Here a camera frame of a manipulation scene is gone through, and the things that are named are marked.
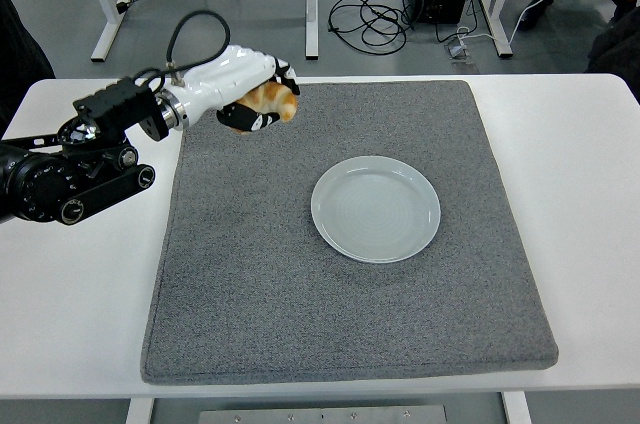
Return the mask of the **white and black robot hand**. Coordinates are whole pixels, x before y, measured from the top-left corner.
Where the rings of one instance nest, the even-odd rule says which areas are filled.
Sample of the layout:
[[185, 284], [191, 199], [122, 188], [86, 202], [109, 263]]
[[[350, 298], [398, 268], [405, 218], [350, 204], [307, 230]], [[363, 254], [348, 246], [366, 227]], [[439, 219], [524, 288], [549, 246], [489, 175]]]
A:
[[229, 45], [213, 61], [185, 72], [182, 85], [168, 85], [179, 126], [186, 128], [208, 111], [237, 133], [251, 133], [298, 110], [294, 69], [274, 56]]

